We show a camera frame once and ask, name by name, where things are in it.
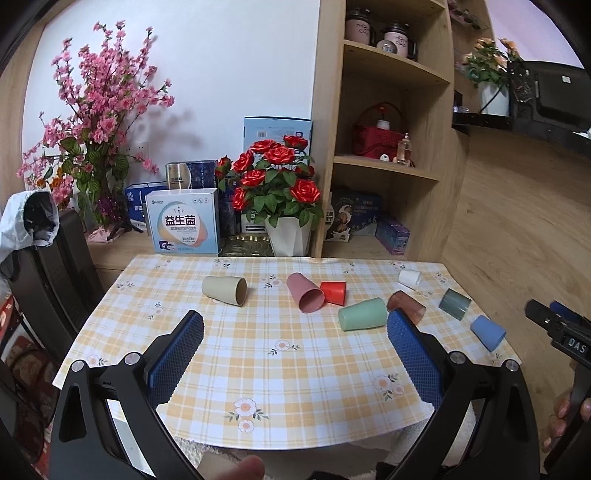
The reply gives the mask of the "person's right hand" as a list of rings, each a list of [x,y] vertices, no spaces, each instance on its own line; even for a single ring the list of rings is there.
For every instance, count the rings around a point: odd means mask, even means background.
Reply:
[[[541,449],[548,453],[556,439],[561,438],[567,428],[566,418],[570,413],[571,402],[569,392],[564,392],[556,399],[553,413],[549,416],[546,429],[542,436]]]

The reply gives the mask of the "person's left hand thumb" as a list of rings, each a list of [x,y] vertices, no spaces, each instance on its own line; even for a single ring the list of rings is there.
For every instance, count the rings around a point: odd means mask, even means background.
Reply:
[[[213,453],[205,453],[197,468],[205,480],[263,480],[266,466],[257,456],[235,461]]]

